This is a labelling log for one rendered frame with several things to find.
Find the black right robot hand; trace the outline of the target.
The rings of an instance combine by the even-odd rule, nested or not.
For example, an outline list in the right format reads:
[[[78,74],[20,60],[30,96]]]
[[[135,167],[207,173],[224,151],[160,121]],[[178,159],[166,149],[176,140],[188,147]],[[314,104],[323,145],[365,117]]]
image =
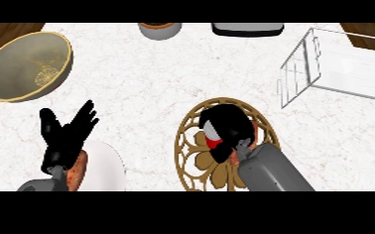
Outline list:
[[[209,121],[222,142],[209,149],[215,162],[222,163],[241,145],[247,148],[255,142],[255,127],[243,110],[234,104],[219,104],[205,109],[199,116],[199,128]]]

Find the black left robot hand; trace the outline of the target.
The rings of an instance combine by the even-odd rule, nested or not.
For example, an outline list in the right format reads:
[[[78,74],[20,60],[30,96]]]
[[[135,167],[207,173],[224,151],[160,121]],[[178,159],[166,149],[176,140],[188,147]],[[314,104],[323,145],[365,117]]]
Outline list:
[[[66,171],[73,167],[83,142],[98,119],[94,117],[94,103],[88,100],[70,123],[61,125],[50,108],[39,110],[41,136],[47,150],[41,171],[48,174],[50,168],[60,166]]]

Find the red can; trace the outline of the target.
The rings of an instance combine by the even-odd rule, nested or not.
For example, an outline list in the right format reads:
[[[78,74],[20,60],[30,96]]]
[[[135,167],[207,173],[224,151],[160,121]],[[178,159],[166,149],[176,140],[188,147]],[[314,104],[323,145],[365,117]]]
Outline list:
[[[216,145],[222,142],[222,139],[219,138],[209,121],[206,121],[203,124],[203,133],[205,133],[206,146],[209,149],[215,149]]]

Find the gold round openwork placemat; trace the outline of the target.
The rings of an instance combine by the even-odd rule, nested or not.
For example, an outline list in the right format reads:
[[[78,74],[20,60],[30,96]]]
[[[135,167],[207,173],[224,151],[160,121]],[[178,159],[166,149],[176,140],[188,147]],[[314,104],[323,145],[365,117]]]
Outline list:
[[[218,104],[234,104],[255,122],[256,144],[269,143],[278,146],[278,138],[272,126],[261,112],[243,101],[216,97],[199,103],[187,112],[179,123],[174,140],[174,164],[181,185],[187,191],[244,189],[237,175],[237,167],[230,161],[218,164],[210,155],[203,131],[199,129],[199,115],[203,110]]]

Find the orange speckled food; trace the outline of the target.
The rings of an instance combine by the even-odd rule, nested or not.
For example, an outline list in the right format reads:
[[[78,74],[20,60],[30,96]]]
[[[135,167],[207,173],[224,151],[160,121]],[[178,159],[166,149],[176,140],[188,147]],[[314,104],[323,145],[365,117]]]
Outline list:
[[[85,151],[79,152],[75,164],[67,170],[67,188],[69,191],[76,191],[79,189],[85,171],[86,171],[88,155]]]

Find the white plate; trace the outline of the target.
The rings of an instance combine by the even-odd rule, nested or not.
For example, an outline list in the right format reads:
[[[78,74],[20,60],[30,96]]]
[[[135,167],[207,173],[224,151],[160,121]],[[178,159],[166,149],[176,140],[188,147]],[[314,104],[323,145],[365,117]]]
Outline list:
[[[125,191],[125,169],[113,147],[100,141],[85,141],[88,164],[79,191]]]

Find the gold-rimmed grey bowl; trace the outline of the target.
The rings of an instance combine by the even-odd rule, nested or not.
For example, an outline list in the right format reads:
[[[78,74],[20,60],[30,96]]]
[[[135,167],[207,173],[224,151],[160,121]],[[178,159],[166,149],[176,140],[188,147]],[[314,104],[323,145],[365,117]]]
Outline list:
[[[47,95],[64,82],[73,63],[69,40],[54,32],[30,33],[0,48],[0,102]]]

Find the black and grey appliance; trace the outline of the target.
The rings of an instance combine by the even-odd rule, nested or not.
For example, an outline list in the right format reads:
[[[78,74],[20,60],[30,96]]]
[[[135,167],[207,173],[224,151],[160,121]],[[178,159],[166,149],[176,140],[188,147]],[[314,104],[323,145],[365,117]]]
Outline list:
[[[212,32],[225,37],[272,37],[281,33],[283,23],[212,23]]]

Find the grey pot with brown rim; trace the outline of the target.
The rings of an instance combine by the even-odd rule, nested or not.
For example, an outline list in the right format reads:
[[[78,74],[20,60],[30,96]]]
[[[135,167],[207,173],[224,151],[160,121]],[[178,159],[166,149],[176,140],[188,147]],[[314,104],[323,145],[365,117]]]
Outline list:
[[[154,41],[162,41],[172,38],[181,29],[179,23],[145,24],[138,23],[138,31],[141,35]]]

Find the brown wooden board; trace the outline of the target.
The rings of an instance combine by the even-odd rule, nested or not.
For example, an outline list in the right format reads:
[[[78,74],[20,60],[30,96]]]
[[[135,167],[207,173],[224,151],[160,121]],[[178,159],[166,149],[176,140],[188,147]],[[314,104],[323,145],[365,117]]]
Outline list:
[[[351,45],[375,51],[375,23],[340,23]]]
[[[44,23],[0,23],[0,48],[17,37],[39,32]]]

